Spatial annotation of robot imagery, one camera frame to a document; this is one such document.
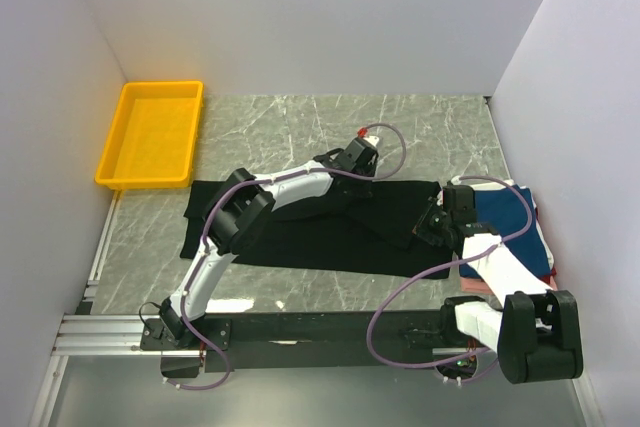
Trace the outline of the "black t-shirt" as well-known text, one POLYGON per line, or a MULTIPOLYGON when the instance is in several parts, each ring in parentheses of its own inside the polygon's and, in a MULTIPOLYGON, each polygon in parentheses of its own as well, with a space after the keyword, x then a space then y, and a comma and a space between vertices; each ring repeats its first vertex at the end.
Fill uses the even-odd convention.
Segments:
POLYGON ((440 190, 430 181, 367 183, 367 198, 327 193, 271 213, 239 264, 410 278, 446 263, 451 249, 413 230, 440 190))

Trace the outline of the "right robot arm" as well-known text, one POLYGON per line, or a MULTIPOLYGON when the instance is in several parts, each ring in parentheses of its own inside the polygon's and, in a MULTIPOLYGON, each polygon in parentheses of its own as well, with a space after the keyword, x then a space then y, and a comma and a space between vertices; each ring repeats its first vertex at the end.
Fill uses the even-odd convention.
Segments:
POLYGON ((476 195, 470 186, 447 184, 440 197, 429 200, 414 228, 418 238, 455 252, 499 302, 493 308, 473 296, 446 300, 440 337, 452 346, 476 339, 496 353, 513 384, 580 377, 584 363, 576 299, 535 277, 509 249, 508 237, 479 220, 476 195))

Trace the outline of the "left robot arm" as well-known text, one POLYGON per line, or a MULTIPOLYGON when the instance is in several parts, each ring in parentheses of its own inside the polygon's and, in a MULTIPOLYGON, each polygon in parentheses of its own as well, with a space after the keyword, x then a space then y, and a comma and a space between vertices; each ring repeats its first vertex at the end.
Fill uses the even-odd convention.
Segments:
POLYGON ((209 206, 196 254, 179 287, 159 308, 164 336, 176 348, 193 346, 210 297, 228 266, 256 242, 271 214, 328 193, 351 193, 375 176, 378 136, 364 134, 297 167, 274 174, 235 170, 209 206))

